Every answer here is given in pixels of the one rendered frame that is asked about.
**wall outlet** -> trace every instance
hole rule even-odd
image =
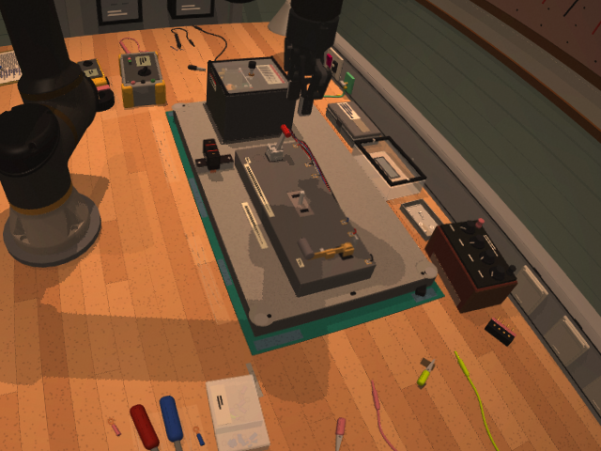
[[[345,92],[349,96],[352,96],[353,95],[353,87],[355,87],[355,77],[353,77],[350,74],[350,72],[347,72],[347,75],[345,75],[345,83],[347,84],[347,89],[345,90]]]
[[[329,48],[323,58],[324,65],[328,67],[328,54],[331,56],[331,78],[340,82],[344,76],[345,59],[338,54],[332,47]]]

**green mat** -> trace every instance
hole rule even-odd
[[[331,334],[332,332],[338,332],[348,327],[363,324],[373,319],[383,318],[388,315],[392,315],[393,313],[407,310],[408,308],[415,307],[416,305],[435,301],[436,299],[444,296],[442,291],[440,291],[439,286],[435,282],[432,284],[432,286],[428,287],[427,292],[423,297],[417,296],[414,293],[395,296],[394,298],[386,301],[381,301],[372,305],[366,305],[364,307],[356,308],[348,312],[333,315],[324,319],[318,319],[306,324],[302,324],[301,326],[290,327],[282,331],[255,336],[251,328],[251,324],[249,323],[249,319],[244,311],[244,307],[242,306],[242,301],[240,300],[238,290],[234,285],[234,281],[230,274],[230,269],[225,262],[221,245],[217,240],[217,235],[215,234],[215,225],[208,216],[207,208],[205,207],[206,199],[204,194],[201,193],[200,187],[196,182],[196,176],[190,166],[188,154],[186,153],[181,136],[177,130],[176,120],[173,112],[167,112],[167,120],[169,121],[169,125],[171,127],[171,133],[176,140],[179,159],[181,160],[184,170],[186,171],[186,177],[190,183],[190,189],[192,190],[196,207],[198,208],[203,225],[207,231],[208,241],[210,242],[215,259],[217,260],[217,264],[219,265],[219,269],[222,273],[227,294],[229,295],[229,299],[234,306],[240,327],[242,328],[242,332],[246,337],[246,342],[248,343],[252,355],[257,355],[269,350],[277,350],[295,343],[317,338],[318,336]]]

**multimeter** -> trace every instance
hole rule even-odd
[[[80,61],[79,67],[82,68],[84,75],[94,82],[96,87],[109,85],[109,79],[104,76],[100,64],[96,59],[87,59],[86,61]]]
[[[156,52],[120,54],[119,70],[125,108],[167,103],[165,81]]]

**black terminal block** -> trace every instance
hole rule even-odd
[[[203,155],[205,158],[195,160],[196,167],[206,167],[209,171],[216,171],[222,164],[232,163],[231,155],[221,155],[214,139],[203,140]]]
[[[488,322],[485,331],[497,338],[505,346],[509,346],[514,341],[514,338],[516,338],[516,335],[512,331],[494,318]]]

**wall socket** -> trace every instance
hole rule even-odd
[[[331,55],[331,78],[340,83],[345,77],[345,59],[331,47],[326,51],[323,58],[323,62],[326,65],[326,67],[328,67],[328,54]]]

